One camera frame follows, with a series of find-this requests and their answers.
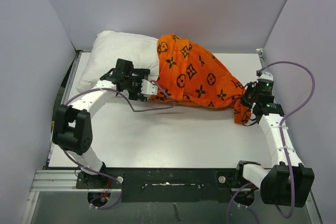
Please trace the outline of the white pillow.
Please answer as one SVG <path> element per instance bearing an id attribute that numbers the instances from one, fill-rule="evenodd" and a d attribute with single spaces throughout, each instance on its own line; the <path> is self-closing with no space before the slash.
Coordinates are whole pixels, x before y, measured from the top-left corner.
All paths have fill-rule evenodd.
<path id="1" fill-rule="evenodd" d="M 149 79 L 159 76 L 158 39 L 150 36 L 103 31 L 97 35 L 77 91 L 93 88 L 100 77 L 114 68 L 118 59 L 131 61 L 136 69 L 149 69 Z"/>

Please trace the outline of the orange patterned plush pillowcase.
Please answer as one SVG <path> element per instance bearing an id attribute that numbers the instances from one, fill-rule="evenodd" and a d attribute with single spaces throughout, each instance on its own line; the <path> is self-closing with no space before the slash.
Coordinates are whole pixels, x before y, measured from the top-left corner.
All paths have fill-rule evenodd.
<path id="1" fill-rule="evenodd" d="M 210 51 L 174 34 L 162 36 L 157 43 L 161 90 L 151 96 L 152 101 L 233 108 L 234 122 L 247 124 L 251 112 L 241 103 L 244 86 Z"/>

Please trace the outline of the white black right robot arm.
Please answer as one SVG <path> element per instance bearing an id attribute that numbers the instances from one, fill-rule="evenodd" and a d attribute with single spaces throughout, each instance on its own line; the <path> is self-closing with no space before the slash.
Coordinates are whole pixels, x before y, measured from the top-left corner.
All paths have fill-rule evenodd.
<path id="1" fill-rule="evenodd" d="M 272 168 L 267 170 L 256 162 L 240 161 L 234 182 L 241 187 L 253 183 L 266 204 L 301 208 L 310 193 L 314 172 L 304 166 L 291 143 L 288 130 L 281 122 L 285 115 L 283 109 L 274 102 L 273 86 L 273 81 L 266 79 L 250 82 L 242 98 L 265 135 Z"/>

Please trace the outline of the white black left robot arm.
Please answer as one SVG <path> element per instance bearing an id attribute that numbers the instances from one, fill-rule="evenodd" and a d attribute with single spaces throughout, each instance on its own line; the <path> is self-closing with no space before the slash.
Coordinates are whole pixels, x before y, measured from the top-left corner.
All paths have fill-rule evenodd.
<path id="1" fill-rule="evenodd" d="M 156 94 L 158 89 L 149 81 L 149 75 L 148 68 L 136 69 L 133 62 L 117 59 L 92 89 L 79 93 L 56 110 L 52 142 L 88 175 L 88 182 L 96 188 L 104 186 L 112 176 L 106 174 L 104 162 L 91 146 L 91 119 L 114 94 L 127 102 L 146 101 Z"/>

